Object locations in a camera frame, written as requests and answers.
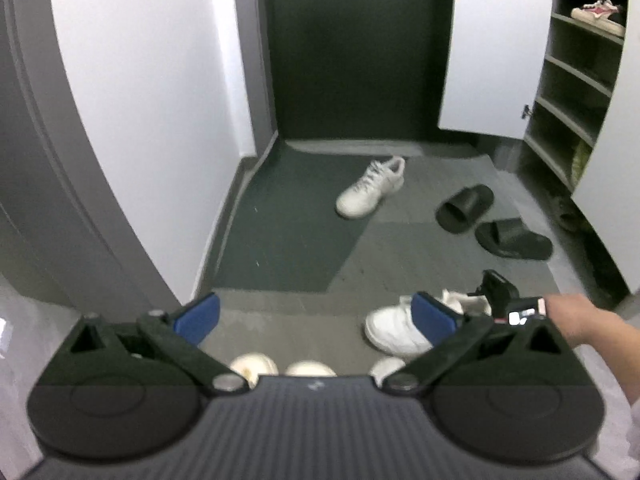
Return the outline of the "person's forearm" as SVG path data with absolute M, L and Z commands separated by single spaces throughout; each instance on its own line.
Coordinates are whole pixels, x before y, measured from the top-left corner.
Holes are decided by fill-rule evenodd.
M 639 330 L 610 311 L 600 311 L 591 345 L 620 385 L 631 410 L 629 440 L 639 440 Z

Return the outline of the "person's hand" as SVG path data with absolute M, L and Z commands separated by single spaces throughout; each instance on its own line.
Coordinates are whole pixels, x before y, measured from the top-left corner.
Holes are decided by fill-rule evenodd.
M 544 304 L 548 318 L 573 348 L 592 344 L 615 320 L 614 314 L 596 307 L 584 295 L 548 295 Z

